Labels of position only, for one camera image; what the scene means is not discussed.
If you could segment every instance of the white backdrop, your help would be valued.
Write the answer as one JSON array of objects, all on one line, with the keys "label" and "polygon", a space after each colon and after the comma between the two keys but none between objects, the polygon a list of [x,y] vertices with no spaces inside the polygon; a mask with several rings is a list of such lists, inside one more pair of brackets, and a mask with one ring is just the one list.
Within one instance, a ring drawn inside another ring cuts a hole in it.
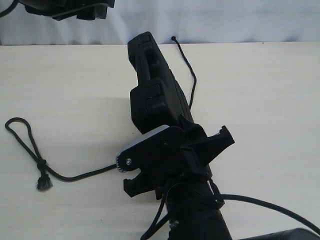
[{"label": "white backdrop", "polygon": [[[0,0],[5,9],[12,0]],[[126,44],[151,31],[159,44],[320,41],[319,0],[116,0],[107,19],[55,21],[20,4],[0,18],[2,45]]]}]

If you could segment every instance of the white table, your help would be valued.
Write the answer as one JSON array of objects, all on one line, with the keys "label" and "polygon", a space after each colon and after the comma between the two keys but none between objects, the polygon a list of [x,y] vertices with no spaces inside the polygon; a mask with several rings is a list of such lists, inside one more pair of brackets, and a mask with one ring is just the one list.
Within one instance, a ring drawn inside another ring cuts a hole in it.
[{"label": "white table", "polygon": [[[162,45],[189,96],[192,77],[176,45]],[[222,125],[236,144],[212,163],[222,193],[278,204],[320,225],[320,43],[189,44],[198,77],[193,118],[209,135]],[[26,118],[42,156],[74,176],[113,164],[140,133],[131,122],[129,92],[136,73],[125,45],[0,48],[0,233],[3,240],[137,240],[159,202],[153,192],[130,198],[113,170],[74,183],[53,177],[35,188],[36,164],[5,122]],[[28,141],[20,123],[12,127]],[[234,239],[302,225],[247,203],[227,202]],[[169,227],[152,239],[164,240]]]}]

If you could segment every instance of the metal screw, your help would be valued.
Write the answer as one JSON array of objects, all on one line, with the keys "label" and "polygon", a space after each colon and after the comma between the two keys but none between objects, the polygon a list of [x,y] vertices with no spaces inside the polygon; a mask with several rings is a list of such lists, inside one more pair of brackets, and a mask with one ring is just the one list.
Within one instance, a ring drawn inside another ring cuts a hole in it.
[{"label": "metal screw", "polygon": [[175,229],[176,227],[178,227],[178,225],[179,225],[179,221],[175,220],[172,223],[170,223],[169,227],[170,229]]},{"label": "metal screw", "polygon": [[125,160],[125,164],[127,164],[128,166],[132,164],[132,159],[131,158],[127,158]]}]

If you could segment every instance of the white surface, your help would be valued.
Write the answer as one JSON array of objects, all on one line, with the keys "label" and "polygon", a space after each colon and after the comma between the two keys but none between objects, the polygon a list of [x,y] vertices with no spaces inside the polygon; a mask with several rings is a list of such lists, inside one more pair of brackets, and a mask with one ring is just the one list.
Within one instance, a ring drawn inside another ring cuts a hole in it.
[{"label": "white surface", "polygon": [[[162,45],[188,96],[192,77],[175,45]],[[320,43],[184,45],[198,76],[192,114],[209,135],[222,125],[236,144],[211,164],[222,193],[270,201],[320,225]],[[52,178],[37,192],[35,163],[5,128],[27,119],[49,165],[74,176],[113,164],[139,136],[129,92],[136,73],[126,46],[0,48],[0,232],[2,240],[139,239],[159,202],[130,198],[116,170],[74,183]],[[23,136],[22,124],[12,127]],[[227,202],[222,213],[234,239],[296,227],[258,206]],[[169,227],[152,239],[164,240]]]},{"label": "white surface", "polygon": [[[5,9],[12,0],[1,0]],[[0,19],[3,45],[126,44],[150,31],[159,44],[320,41],[318,0],[115,0],[107,19],[57,22],[19,5]]]}]

